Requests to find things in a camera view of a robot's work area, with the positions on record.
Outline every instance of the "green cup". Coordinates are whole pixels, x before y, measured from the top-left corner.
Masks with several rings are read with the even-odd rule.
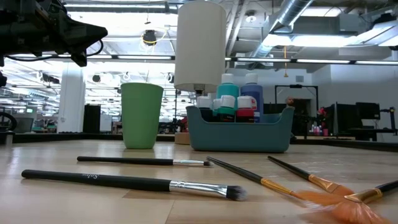
[[[123,83],[123,141],[128,149],[152,149],[159,127],[163,88],[147,83]]]

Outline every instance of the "silver ferrule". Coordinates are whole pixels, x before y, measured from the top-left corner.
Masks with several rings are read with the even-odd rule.
[[[187,161],[187,160],[173,160],[173,165],[178,166],[204,166],[203,161]]]
[[[171,181],[169,190],[186,194],[226,198],[227,185],[201,184],[184,181]]]

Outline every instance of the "white bottle cap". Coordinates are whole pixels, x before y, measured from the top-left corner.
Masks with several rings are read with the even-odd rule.
[[[214,99],[213,100],[213,110],[218,110],[221,106],[221,99]]]
[[[211,108],[211,99],[208,96],[198,96],[199,108]]]
[[[245,77],[246,84],[257,84],[259,81],[259,76],[256,73],[248,73]]]
[[[251,96],[240,96],[238,97],[238,108],[251,109]]]
[[[221,96],[221,106],[234,108],[235,107],[235,97],[229,95]]]
[[[230,74],[230,73],[223,74],[221,76],[221,84],[225,84],[225,83],[233,84],[234,83],[234,75]]]

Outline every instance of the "paint bottle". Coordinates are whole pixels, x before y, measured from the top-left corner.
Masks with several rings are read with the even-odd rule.
[[[251,96],[238,97],[237,123],[254,123],[254,110],[251,106]]]
[[[211,109],[211,99],[208,96],[198,96],[198,108],[201,113],[201,117],[207,121],[213,121],[213,110]]]
[[[239,87],[234,84],[234,75],[225,73],[221,76],[221,85],[217,87],[217,99],[221,99],[222,96],[229,95],[235,97],[235,101],[239,96]]]
[[[218,114],[218,108],[221,106],[221,99],[214,99],[213,100],[213,121],[219,122],[220,115]]]
[[[223,95],[218,108],[220,122],[235,122],[235,96]]]
[[[260,123],[264,114],[264,99],[262,86],[258,85],[258,76],[255,73],[248,73],[245,77],[246,84],[241,87],[242,96],[252,97],[252,109],[254,110],[254,122]]]

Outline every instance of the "white lamp shade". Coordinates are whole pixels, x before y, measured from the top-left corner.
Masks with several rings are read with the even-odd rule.
[[[226,13],[218,4],[195,1],[178,10],[174,87],[214,93],[225,70]]]

